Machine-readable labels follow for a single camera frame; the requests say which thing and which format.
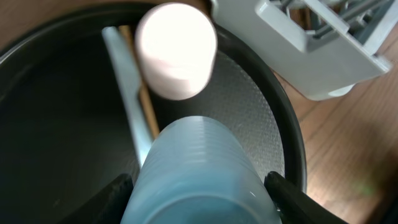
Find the pink cup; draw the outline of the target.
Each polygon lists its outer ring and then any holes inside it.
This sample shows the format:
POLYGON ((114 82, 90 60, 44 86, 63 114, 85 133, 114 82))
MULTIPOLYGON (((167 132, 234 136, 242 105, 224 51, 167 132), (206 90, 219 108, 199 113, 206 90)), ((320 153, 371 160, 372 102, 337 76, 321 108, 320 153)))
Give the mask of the pink cup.
POLYGON ((199 9, 170 2, 148 11, 135 47, 149 88, 169 100, 186 100, 210 81, 218 46, 213 23, 199 9))

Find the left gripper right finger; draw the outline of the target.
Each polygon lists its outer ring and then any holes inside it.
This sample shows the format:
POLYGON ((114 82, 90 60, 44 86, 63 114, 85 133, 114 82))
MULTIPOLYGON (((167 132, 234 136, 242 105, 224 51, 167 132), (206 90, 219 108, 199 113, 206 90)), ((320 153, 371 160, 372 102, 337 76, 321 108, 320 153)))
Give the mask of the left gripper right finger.
POLYGON ((296 189, 277 172, 269 172, 264 181, 272 201, 280 209, 288 223, 304 224, 344 224, 344 220, 335 216, 312 200, 307 194, 296 189))

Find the light blue cup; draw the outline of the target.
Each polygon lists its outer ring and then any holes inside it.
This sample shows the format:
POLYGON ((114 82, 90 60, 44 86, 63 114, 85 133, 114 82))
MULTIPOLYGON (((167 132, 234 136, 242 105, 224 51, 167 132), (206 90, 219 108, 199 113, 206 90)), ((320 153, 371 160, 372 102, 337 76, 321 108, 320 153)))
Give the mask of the light blue cup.
POLYGON ((215 119, 189 116, 153 142, 122 223, 280 223, 234 134, 215 119))

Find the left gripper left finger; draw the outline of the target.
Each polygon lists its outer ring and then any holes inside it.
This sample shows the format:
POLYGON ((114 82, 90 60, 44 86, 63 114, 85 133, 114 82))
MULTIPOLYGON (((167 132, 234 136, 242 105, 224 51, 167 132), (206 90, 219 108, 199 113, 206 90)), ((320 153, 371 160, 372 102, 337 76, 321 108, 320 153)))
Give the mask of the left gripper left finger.
POLYGON ((131 176, 129 174, 121 174, 80 208, 59 221, 59 223, 119 224, 132 190, 133 182, 131 176))

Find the light blue plastic knife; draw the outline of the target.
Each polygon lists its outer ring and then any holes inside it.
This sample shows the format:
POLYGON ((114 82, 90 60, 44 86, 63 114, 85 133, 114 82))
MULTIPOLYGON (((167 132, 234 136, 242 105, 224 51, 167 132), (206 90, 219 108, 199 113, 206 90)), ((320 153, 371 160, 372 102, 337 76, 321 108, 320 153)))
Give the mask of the light blue plastic knife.
POLYGON ((137 161, 140 167, 151 148, 153 138, 139 100, 141 76, 127 42, 116 27, 101 31, 108 51, 118 88, 123 99, 137 161))

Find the wooden chopstick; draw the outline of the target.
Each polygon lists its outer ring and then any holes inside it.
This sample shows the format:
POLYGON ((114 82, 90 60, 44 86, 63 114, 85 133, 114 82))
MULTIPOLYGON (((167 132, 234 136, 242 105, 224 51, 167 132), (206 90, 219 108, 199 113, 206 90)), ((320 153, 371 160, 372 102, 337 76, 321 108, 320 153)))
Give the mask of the wooden chopstick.
POLYGON ((141 79, 141 84, 140 84, 140 89, 139 89, 139 99, 141 102, 142 109, 144 110, 146 122, 149 126, 152 137, 155 139, 160 133, 159 126, 157 123, 157 119, 156 119, 155 112, 153 109, 152 101, 150 98, 149 89, 148 89, 147 83, 144 80, 143 73, 142 73, 140 65, 139 65, 139 59, 137 57, 137 54, 136 54, 136 51, 134 48, 133 32, 129 26, 119 26, 118 29, 119 29, 120 33, 122 34, 122 36, 124 37, 124 40, 127 42, 127 46, 129 47, 130 53, 133 56, 134 60, 136 61, 140 79, 141 79))

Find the grey dishwasher rack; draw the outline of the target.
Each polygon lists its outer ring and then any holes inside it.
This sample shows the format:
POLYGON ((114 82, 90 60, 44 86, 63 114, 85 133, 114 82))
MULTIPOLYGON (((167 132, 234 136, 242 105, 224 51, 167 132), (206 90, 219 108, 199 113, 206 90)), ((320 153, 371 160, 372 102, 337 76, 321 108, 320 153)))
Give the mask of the grey dishwasher rack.
POLYGON ((396 1, 212 0, 211 16, 309 100, 392 68, 377 50, 397 23, 396 1))

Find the black round tray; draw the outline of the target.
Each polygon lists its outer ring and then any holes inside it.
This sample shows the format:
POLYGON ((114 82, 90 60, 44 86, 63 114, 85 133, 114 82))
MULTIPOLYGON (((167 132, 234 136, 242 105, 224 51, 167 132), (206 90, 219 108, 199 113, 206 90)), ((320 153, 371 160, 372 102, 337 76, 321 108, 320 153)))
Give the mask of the black round tray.
MULTIPOLYGON (((59 223, 121 174, 138 173, 126 114, 101 36, 135 28, 151 3, 113 2, 49 21, 1 52, 1 222, 59 223)), ((201 115, 227 126, 260 177, 307 189, 303 139, 289 98, 243 41, 216 28, 211 81, 197 96, 151 95, 160 128, 201 115)))

